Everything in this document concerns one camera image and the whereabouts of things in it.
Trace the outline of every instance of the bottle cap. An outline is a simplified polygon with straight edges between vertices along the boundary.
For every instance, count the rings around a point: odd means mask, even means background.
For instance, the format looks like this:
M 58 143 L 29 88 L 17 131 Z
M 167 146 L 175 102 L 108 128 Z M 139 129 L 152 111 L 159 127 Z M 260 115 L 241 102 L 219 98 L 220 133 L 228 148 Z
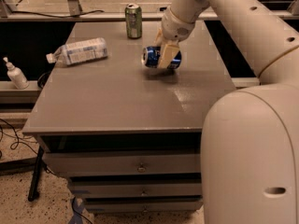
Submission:
M 47 57 L 48 63 L 56 63 L 57 62 L 56 57 L 52 53 L 47 54 L 46 57 Z
M 12 69 L 15 68 L 15 66 L 14 66 L 12 63 L 10 63 L 10 62 L 8 61 L 8 58 L 7 58 L 7 57 L 3 58 L 3 61 L 5 61 L 5 62 L 7 63 L 7 69 L 8 69 L 8 70 L 12 70 Z

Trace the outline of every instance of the table top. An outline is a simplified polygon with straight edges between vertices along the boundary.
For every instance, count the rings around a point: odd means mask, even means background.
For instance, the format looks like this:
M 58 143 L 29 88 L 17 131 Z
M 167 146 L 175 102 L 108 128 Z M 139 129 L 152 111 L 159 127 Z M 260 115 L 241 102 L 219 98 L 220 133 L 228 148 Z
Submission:
M 209 108 L 235 86 L 203 21 L 180 43 L 179 69 L 142 65 L 160 25 L 144 21 L 142 38 L 130 39 L 124 22 L 77 23 L 67 42 L 103 37 L 108 57 L 56 65 L 23 132 L 200 132 Z

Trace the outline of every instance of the gray table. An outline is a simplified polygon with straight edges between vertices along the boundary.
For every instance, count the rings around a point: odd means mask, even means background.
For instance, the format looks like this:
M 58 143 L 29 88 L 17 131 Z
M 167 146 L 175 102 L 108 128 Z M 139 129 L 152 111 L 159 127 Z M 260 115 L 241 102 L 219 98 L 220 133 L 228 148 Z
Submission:
M 124 22 L 77 23 L 68 42 L 103 37 L 108 58 L 56 65 L 23 132 L 94 212 L 200 207 L 200 134 L 208 109 L 235 89 L 202 21 L 180 43 L 178 70 L 149 69 Z

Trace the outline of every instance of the aluminum can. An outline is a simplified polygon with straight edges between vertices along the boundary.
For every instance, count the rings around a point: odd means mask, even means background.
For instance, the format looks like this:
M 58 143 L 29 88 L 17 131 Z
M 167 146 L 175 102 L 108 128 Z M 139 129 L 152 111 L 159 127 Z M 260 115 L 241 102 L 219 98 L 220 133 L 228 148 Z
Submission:
M 158 62 L 160 58 L 161 47 L 146 47 L 143 49 L 141 62 L 149 68 L 159 68 Z M 167 69 L 177 69 L 181 62 L 181 53 L 178 52 L 177 56 L 167 66 Z
M 142 36 L 142 11 L 137 4 L 128 4 L 124 10 L 129 38 L 140 38 Z

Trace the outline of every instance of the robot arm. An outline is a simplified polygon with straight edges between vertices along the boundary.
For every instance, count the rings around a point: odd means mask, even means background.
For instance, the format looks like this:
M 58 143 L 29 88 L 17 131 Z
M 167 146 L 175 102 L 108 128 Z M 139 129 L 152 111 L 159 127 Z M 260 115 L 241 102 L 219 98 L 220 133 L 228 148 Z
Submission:
M 158 68 L 167 68 L 173 61 L 179 53 L 178 42 L 189 37 L 199 14 L 208 7 L 207 0 L 175 0 L 167 8 L 154 44 L 161 47 Z
M 298 224 L 299 34 L 257 0 L 175 0 L 156 41 L 164 47 L 159 65 L 207 1 L 262 86 L 222 97 L 206 115 L 205 223 Z
M 198 15 L 209 5 L 256 77 L 264 77 L 264 71 L 271 64 L 299 47 L 297 32 L 257 0 L 174 0 L 164 13 L 162 31 L 155 42 L 155 46 L 161 46 L 158 68 L 165 67 L 160 64 L 164 56 L 171 53 L 164 48 L 172 45 L 178 49 L 178 42 L 188 38 Z

